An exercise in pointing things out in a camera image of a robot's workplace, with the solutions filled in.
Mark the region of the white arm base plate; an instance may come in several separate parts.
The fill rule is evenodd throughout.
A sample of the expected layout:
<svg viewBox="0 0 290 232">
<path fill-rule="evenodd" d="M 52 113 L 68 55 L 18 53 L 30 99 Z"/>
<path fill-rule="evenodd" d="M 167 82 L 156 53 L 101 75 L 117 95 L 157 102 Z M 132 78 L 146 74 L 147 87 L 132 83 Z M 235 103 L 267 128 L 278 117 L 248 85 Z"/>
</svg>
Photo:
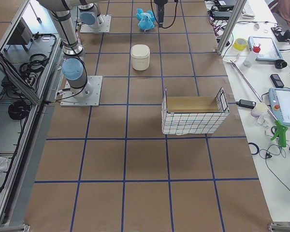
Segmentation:
<svg viewBox="0 0 290 232">
<path fill-rule="evenodd" d="M 110 14 L 95 16 L 94 14 L 82 14 L 81 33 L 109 33 L 112 16 Z"/>
<path fill-rule="evenodd" d="M 102 76 L 88 76 L 87 85 L 78 95 L 76 94 L 81 89 L 72 88 L 63 92 L 63 100 L 60 101 L 60 105 L 63 107 L 99 106 L 102 80 Z"/>
</svg>

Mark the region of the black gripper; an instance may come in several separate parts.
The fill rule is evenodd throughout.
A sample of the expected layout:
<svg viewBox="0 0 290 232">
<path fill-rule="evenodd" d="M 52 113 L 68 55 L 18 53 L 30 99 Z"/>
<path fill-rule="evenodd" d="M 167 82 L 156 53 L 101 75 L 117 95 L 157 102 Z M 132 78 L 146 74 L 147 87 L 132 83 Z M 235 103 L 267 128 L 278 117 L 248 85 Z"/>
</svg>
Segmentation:
<svg viewBox="0 0 290 232">
<path fill-rule="evenodd" d="M 164 21 L 164 5 L 168 3 L 168 0 L 154 0 L 157 5 L 157 22 L 159 27 L 163 27 Z"/>
</svg>

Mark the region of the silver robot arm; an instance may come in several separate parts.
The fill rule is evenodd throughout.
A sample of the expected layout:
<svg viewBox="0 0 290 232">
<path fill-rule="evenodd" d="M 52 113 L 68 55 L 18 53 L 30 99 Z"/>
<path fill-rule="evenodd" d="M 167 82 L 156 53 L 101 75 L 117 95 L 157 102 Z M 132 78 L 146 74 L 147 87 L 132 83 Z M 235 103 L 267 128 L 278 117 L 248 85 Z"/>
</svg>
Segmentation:
<svg viewBox="0 0 290 232">
<path fill-rule="evenodd" d="M 50 14 L 54 26 L 62 40 L 65 60 L 61 70 L 70 85 L 72 97 L 85 98 L 92 93 L 85 68 L 85 51 L 76 36 L 71 10 L 86 6 L 92 1 L 85 0 L 40 0 L 39 4 Z"/>
<path fill-rule="evenodd" d="M 164 6 L 168 3 L 167 0 L 155 0 L 157 12 L 154 13 L 153 10 L 153 2 L 150 1 L 151 10 L 147 12 L 143 11 L 143 9 L 138 8 L 136 13 L 136 18 L 138 20 L 138 27 L 143 30 L 150 30 L 155 27 L 154 23 L 156 22 L 159 28 L 168 28 L 163 26 L 164 22 Z M 100 13 L 98 5 L 93 3 L 89 4 L 90 7 L 85 9 L 84 6 L 78 6 L 80 11 L 80 19 L 83 24 L 93 26 L 95 24 L 103 23 L 103 16 Z"/>
</svg>

